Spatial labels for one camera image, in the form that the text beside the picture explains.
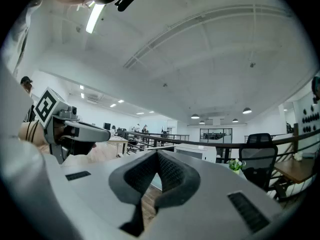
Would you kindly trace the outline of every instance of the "railing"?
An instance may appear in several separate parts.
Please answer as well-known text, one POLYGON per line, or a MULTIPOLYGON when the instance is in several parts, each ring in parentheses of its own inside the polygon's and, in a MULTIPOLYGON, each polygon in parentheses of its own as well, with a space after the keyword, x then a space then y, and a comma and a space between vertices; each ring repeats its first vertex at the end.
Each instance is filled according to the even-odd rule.
MULTIPOLYGON (((270 135, 271 139, 273 139, 275 136, 280 136, 280 135, 285 135, 285 134, 274 134, 270 135)), ((244 135, 244 143, 247 143, 249 135, 244 135)))
MULTIPOLYGON (((130 131, 126 131, 125 133, 128 134, 128 135, 133 135, 136 138, 138 138, 138 137, 146 138, 147 137, 145 133, 130 132, 130 131)), ((305 134, 302 134, 302 135, 296 135, 296 136, 292 136, 292 137, 289 137, 289 138, 273 140, 272 143, 274 145, 282 145, 282 144, 292 143, 293 146, 297 146, 298 147, 298 141, 307 139, 307 138, 315 136, 317 134, 320 134, 320 129, 317 129, 317 130, 315 130, 313 132, 305 133, 305 134)), ((163 137, 152 136, 152 135, 149 135, 148 138, 150 140, 154 140, 156 144, 159 143, 159 142, 161 142, 161 143, 164 142, 164 143, 171 143, 171 144, 190 144, 190 145, 196 145, 196 146, 209 146, 209 147, 223 148, 223 149, 225 149, 224 157, 217 157, 216 158, 217 162, 219 162, 219 161, 222 162, 223 161, 223 163, 226 163, 227 160, 230 159, 229 158, 229 152, 230 152, 231 149, 239 149, 243 145, 243 143, 195 142, 195 141, 186 141, 186 140, 179 140, 179 139, 163 138, 163 137)), ((305 146, 305 147, 300 148, 300 149, 294 148, 293 151, 285 152, 283 154, 278 154, 276 157, 282 157, 282 156, 291 155, 291 154, 294 154, 296 152, 308 149, 308 148, 310 148, 310 147, 312 147, 312 146, 314 146, 316 144, 319 144, 319 143, 320 143, 320 141, 317 141, 317 142, 315 142, 315 143, 313 143, 313 144, 311 144, 309 146, 305 146)), ((249 160, 267 159, 267 158, 270 158, 270 157, 273 157, 273 156, 262 156, 262 157, 259 157, 259 158, 257 158, 257 157, 254 157, 254 158, 243 158, 242 160, 249 161, 249 160)))
POLYGON ((124 138, 128 140, 127 152, 137 153, 149 148, 173 146, 170 140, 189 141, 189 135, 149 133, 149 132, 129 132, 124 133, 124 138))

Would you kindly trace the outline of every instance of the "fluorescent light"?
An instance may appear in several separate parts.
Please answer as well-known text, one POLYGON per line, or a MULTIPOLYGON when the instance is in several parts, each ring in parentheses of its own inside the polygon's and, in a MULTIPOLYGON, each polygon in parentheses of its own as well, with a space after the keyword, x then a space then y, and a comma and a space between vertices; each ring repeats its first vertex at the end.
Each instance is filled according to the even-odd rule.
POLYGON ((93 10, 91 12, 88 24, 86 25, 85 31, 92 34, 92 32, 94 31, 94 28, 96 26, 97 20, 100 16, 102 10, 104 9, 104 7, 105 7, 105 4, 96 4, 93 7, 93 10))
POLYGON ((191 116, 191 118, 192 118, 192 119, 199 119, 200 116, 198 116, 197 114, 193 114, 193 115, 191 116))
POLYGON ((91 7, 95 4, 95 1, 92 1, 88 6, 91 7))
POLYGON ((250 109, 250 108, 248 108, 248 107, 246 107, 244 110, 243 110, 243 114, 249 114, 249 113, 251 113, 252 112, 252 110, 250 109))

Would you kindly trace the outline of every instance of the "computer monitor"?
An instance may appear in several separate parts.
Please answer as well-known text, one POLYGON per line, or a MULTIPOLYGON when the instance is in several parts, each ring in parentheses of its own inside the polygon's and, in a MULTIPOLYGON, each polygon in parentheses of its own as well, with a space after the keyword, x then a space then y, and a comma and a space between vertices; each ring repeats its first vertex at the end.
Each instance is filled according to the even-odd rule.
POLYGON ((110 126, 111 126, 111 123, 107 123, 107 122, 103 123, 103 129, 110 131, 110 126))

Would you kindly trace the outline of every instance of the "office chair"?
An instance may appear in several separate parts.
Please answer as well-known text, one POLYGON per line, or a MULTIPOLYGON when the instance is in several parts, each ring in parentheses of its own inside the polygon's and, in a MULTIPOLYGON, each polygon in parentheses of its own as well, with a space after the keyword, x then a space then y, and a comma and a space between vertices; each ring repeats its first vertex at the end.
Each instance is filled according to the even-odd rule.
POLYGON ((242 169, 245 177, 268 191, 277 154, 278 148, 272 144, 272 141, 243 144, 239 149, 239 160, 246 163, 242 169))
POLYGON ((246 143, 264 143, 269 142, 272 143, 272 138, 269 133, 255 133, 250 134, 246 143))

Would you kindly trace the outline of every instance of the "potted plant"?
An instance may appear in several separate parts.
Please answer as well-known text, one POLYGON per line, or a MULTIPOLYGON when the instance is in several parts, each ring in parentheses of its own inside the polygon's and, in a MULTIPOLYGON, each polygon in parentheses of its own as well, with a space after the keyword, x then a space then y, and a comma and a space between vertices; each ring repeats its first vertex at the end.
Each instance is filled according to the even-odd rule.
POLYGON ((242 167, 246 166, 246 161, 243 161, 243 163, 241 161, 239 161, 238 158, 236 159, 231 159, 229 161, 226 162, 227 164, 229 164, 229 168, 234 171, 236 174, 239 174, 239 170, 242 169, 242 167))

